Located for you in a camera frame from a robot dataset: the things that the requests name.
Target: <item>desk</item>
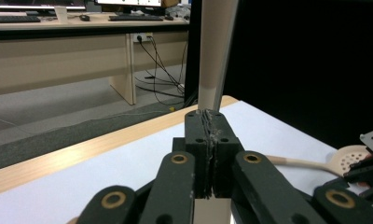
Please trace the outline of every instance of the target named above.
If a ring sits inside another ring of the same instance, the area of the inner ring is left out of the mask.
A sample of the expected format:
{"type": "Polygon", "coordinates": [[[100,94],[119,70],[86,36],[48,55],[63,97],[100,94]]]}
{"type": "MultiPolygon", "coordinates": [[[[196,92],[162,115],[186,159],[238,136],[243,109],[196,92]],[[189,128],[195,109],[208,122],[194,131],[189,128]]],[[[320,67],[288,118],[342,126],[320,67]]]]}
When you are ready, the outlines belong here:
{"type": "MultiPolygon", "coordinates": [[[[155,178],[191,106],[0,170],[0,223],[66,223],[111,185],[134,190],[155,178]]],[[[246,150],[325,162],[336,150],[243,101],[223,96],[220,112],[246,150]]],[[[277,167],[312,195],[330,173],[277,167]]]]}
{"type": "Polygon", "coordinates": [[[0,24],[0,94],[109,77],[110,85],[134,105],[133,72],[155,68],[133,42],[134,33],[153,33],[166,66],[184,58],[184,21],[108,21],[114,13],[91,13],[90,21],[81,21],[78,15],[69,13],[68,24],[45,18],[0,24]]]}

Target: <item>keyboard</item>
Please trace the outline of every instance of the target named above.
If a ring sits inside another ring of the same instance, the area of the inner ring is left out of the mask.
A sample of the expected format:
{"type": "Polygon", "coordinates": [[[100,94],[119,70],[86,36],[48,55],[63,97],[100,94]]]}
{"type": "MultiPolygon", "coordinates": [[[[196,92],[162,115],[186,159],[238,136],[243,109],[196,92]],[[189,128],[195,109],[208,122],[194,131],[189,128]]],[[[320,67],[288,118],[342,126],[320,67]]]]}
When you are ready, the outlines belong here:
{"type": "Polygon", "coordinates": [[[41,22],[36,16],[0,16],[0,23],[41,22]]]}
{"type": "Polygon", "coordinates": [[[159,16],[131,16],[131,15],[117,15],[109,16],[110,21],[163,21],[159,16]]]}

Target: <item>gray carpet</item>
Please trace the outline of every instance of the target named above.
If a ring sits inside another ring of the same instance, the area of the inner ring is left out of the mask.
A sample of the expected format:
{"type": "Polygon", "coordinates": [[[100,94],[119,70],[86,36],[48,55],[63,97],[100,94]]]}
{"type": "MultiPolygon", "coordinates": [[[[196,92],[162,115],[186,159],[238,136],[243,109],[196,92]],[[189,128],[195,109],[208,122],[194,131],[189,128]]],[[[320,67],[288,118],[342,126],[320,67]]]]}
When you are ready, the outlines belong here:
{"type": "Polygon", "coordinates": [[[26,161],[49,152],[69,147],[91,138],[111,133],[134,124],[171,113],[169,106],[180,99],[170,99],[162,103],[142,106],[104,119],[88,120],[73,126],[40,133],[25,139],[0,146],[0,169],[26,161]]]}

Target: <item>gray floor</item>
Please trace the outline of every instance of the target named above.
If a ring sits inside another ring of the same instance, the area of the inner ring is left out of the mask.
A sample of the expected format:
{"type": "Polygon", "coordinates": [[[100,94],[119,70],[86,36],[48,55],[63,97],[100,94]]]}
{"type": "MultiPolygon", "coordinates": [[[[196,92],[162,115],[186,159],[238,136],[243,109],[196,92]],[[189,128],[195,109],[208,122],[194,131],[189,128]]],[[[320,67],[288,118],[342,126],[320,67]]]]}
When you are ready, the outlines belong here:
{"type": "MultiPolygon", "coordinates": [[[[178,65],[166,69],[176,81],[184,83],[184,66],[178,65]]],[[[153,82],[154,79],[146,79],[149,76],[146,71],[136,73],[136,86],[154,90],[153,84],[144,83],[153,82]]],[[[109,85],[108,78],[0,95],[0,145],[169,99],[176,98],[180,102],[178,105],[169,105],[169,109],[172,106],[180,107],[184,99],[174,95],[182,96],[183,93],[180,91],[182,88],[176,88],[174,85],[159,85],[159,82],[170,81],[169,76],[163,71],[158,70],[156,76],[155,90],[172,95],[137,88],[136,105],[129,105],[109,85]]]]}

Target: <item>electrical outlet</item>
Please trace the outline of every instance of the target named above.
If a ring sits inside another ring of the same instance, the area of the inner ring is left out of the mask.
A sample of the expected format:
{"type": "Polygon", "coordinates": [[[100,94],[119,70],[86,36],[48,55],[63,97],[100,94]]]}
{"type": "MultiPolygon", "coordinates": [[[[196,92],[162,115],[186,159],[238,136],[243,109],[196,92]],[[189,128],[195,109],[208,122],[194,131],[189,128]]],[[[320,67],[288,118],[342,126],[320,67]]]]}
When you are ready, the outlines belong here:
{"type": "Polygon", "coordinates": [[[141,37],[142,42],[150,41],[150,39],[148,37],[152,36],[152,32],[133,34],[133,42],[136,42],[136,43],[139,42],[138,39],[137,39],[137,36],[141,37]]]}

